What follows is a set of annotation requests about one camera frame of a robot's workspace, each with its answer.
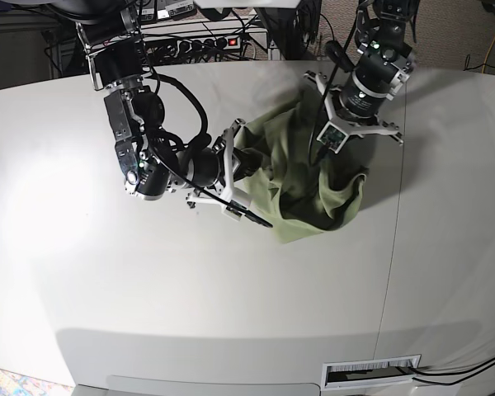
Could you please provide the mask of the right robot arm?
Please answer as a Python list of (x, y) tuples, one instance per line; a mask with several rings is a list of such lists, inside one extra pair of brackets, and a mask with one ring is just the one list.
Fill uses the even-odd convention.
[[(234, 184), (251, 176), (261, 163), (254, 154), (234, 146), (243, 122), (236, 120), (212, 140), (200, 101), (177, 79), (157, 73), (150, 62), (137, 3), (46, 1), (44, 5), (74, 23), (93, 86), (107, 93), (105, 108), (127, 192), (158, 200), (167, 190), (190, 188), (190, 205), (217, 204), (235, 215), (247, 212), (251, 197)], [(176, 88), (193, 105), (200, 128), (189, 142), (164, 129), (159, 89), (145, 84), (147, 79)]]

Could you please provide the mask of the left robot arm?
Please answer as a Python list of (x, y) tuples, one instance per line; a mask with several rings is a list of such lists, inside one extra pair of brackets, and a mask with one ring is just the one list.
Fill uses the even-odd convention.
[(339, 152), (353, 138), (388, 136), (403, 142), (399, 127), (379, 118), (380, 107), (393, 100), (413, 73), (415, 53), (405, 41), (406, 27), (415, 28), (418, 1), (360, 1), (354, 40), (360, 58), (354, 64), (335, 40), (326, 44), (331, 60), (348, 75), (333, 85), (321, 73), (304, 76), (315, 84), (328, 116), (316, 140)]

